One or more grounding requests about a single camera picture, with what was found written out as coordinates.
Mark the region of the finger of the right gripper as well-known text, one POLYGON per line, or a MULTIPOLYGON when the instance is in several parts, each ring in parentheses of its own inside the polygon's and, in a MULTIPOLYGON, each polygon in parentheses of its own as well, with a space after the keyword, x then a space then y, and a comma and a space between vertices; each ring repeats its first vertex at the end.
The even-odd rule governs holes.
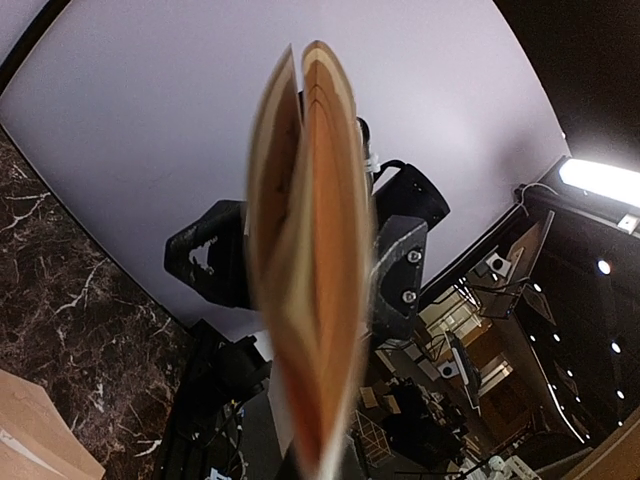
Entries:
POLYGON ((407 340, 415 328, 425 262, 427 223, 392 215, 381 227, 374 265, 371 337, 407 340))
POLYGON ((165 271, 212 304, 250 310, 244 213, 243 201, 216 202, 167 239, 165 271))

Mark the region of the grey paper sheet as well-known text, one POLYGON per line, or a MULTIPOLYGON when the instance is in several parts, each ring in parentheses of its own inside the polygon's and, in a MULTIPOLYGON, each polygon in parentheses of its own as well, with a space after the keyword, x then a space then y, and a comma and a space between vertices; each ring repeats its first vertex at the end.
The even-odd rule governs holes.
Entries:
POLYGON ((361 378, 375 222, 354 94, 320 40, 286 49, 247 171, 247 269, 298 475, 334 479, 361 378))

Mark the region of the brown paper envelope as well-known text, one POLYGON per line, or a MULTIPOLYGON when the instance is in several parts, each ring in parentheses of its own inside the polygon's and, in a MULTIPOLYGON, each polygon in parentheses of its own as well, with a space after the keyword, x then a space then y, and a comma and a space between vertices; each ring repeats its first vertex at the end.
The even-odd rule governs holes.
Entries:
POLYGON ((1 477, 101 479, 105 469, 66 425, 43 387, 1 372, 1 477))

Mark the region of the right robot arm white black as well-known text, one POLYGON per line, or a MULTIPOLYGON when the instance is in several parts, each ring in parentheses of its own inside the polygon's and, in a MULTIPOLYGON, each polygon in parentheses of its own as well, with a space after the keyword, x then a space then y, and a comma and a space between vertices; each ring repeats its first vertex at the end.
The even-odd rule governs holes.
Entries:
MULTIPOLYGON (((383 163, 395 174, 373 194, 377 214, 371 343, 406 341, 419 313, 427 236, 450 212, 435 185, 398 159, 383 163)), ((253 309, 244 247, 246 204, 220 200, 165 244, 164 269, 206 301, 253 309)))

